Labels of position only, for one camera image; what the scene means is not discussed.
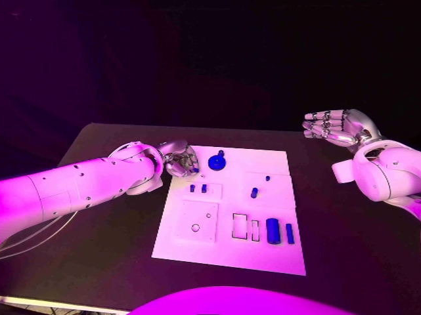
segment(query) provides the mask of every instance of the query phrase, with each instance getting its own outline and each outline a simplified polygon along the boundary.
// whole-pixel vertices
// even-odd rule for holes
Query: black table
[[[373,203],[353,182],[337,184],[330,165],[350,158],[346,149],[291,132],[91,124],[60,165],[104,157],[132,140],[179,138],[287,152],[307,275],[150,257],[170,184],[164,174],[160,189],[82,210],[47,243],[0,261],[0,295],[131,310],[180,290],[236,285],[358,314],[421,314],[420,221]]]

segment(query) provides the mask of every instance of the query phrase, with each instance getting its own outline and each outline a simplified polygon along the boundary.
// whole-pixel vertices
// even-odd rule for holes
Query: robotic hand
[[[176,177],[199,172],[184,140],[157,147],[130,142],[105,158],[0,180],[0,243],[30,226],[106,202],[124,193],[161,187],[163,169]]]
[[[347,147],[353,159],[333,164],[339,183],[355,180],[373,201],[405,209],[421,220],[421,152],[385,139],[359,110],[304,115],[304,136]]]

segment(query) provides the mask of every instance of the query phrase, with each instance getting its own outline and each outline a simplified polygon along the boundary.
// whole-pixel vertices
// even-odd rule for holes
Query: black background
[[[300,131],[340,108],[421,150],[420,5],[0,1],[0,177],[89,122]]]

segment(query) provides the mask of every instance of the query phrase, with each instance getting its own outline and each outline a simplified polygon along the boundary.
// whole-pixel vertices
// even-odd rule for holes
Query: blue object
[[[215,171],[220,171],[226,166],[226,160],[223,156],[225,153],[222,152],[222,150],[219,150],[218,154],[215,156],[210,156],[210,158],[207,159],[207,167]]]
[[[257,197],[257,188],[254,187],[251,191],[251,198],[255,198],[255,197]]]
[[[280,244],[280,223],[278,219],[267,219],[265,220],[265,226],[267,226],[267,242],[268,244]]]
[[[285,234],[287,234],[287,243],[293,244],[293,226],[290,223],[285,224]]]

